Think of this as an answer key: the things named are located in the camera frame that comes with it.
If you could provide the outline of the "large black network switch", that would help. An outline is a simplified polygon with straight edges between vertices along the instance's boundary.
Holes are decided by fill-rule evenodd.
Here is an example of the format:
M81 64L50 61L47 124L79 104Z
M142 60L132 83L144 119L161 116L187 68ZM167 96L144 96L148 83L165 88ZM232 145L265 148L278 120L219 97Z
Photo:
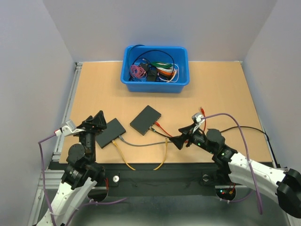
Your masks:
M121 125L117 118L114 118L107 123L107 128L95 140L101 149L105 148L108 144L119 138L119 136L126 133L125 128Z

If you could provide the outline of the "small black network switch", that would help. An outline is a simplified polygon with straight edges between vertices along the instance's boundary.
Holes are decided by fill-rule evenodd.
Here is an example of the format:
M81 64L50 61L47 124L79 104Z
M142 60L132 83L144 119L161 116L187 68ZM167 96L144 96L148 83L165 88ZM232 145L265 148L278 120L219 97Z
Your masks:
M150 127L161 117L161 113L147 105L131 122L130 126L142 136L146 134Z

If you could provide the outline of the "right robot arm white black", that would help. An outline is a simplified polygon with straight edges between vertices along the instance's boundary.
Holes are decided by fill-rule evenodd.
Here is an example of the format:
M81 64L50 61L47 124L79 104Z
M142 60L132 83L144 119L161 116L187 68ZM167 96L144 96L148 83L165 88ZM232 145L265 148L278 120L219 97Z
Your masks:
M225 143L225 138L217 129L206 134L193 130L192 126L180 128L181 135L169 140L181 150L194 144L213 155L212 159L220 170L217 180L226 184L229 181L247 186L276 202L287 214L301 217L301 174L289 169L275 169L248 159Z

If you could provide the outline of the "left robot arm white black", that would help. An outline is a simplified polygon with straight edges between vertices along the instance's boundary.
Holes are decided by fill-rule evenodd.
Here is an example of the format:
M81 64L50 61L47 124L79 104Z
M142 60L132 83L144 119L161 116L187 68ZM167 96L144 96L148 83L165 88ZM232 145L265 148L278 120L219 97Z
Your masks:
M106 128L103 111L99 111L78 126L72 120L68 120L50 135L50 137L75 136L79 141L69 148L68 165L54 199L51 201L47 194L44 195L48 210L37 225L67 225L91 189L104 182L105 168L96 163L95 138Z

